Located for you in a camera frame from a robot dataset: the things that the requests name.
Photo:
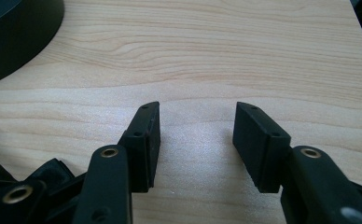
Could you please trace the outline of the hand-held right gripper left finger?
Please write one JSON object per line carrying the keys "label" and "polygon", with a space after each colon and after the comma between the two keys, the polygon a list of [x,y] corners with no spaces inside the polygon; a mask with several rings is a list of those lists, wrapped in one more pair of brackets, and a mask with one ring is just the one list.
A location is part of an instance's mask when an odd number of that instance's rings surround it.
{"label": "hand-held right gripper left finger", "polygon": [[141,105],[118,143],[127,149],[132,192],[148,192],[160,154],[160,103]]}

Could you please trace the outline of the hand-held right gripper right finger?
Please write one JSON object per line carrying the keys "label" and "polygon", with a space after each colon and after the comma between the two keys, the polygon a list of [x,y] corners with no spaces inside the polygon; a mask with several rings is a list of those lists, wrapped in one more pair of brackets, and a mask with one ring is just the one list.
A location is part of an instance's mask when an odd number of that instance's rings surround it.
{"label": "hand-held right gripper right finger", "polygon": [[279,191],[280,170],[290,141],[290,135],[262,109],[236,104],[232,143],[259,192]]}

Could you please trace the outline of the black round container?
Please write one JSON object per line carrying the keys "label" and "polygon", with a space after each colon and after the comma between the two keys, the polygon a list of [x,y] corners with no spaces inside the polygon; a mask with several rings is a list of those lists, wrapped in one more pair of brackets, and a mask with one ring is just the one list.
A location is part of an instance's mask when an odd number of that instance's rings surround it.
{"label": "black round container", "polygon": [[0,0],[0,80],[48,45],[63,16],[63,0]]}

